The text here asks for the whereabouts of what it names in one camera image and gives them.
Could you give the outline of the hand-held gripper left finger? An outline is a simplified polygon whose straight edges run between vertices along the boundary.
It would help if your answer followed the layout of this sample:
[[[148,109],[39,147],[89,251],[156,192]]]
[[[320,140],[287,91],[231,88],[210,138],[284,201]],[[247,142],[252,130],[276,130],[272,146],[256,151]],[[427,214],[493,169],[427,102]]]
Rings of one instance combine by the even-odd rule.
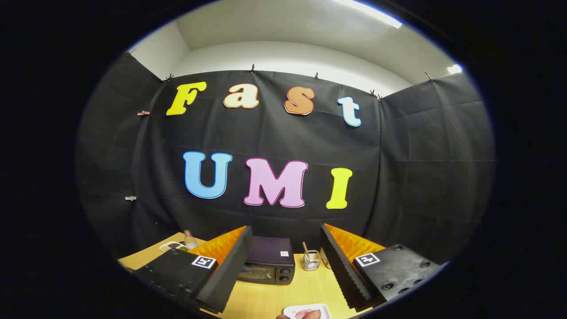
[[[223,312],[249,256],[252,228],[239,227],[202,245],[171,248],[133,276],[185,309]]]

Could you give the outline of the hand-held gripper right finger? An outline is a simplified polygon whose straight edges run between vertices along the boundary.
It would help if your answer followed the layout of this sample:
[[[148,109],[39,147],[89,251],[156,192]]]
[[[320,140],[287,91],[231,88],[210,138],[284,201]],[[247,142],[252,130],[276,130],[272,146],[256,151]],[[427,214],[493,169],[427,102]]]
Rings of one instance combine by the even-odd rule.
[[[403,244],[384,247],[326,223],[320,225],[320,244],[348,307],[356,311],[397,300],[443,269]]]

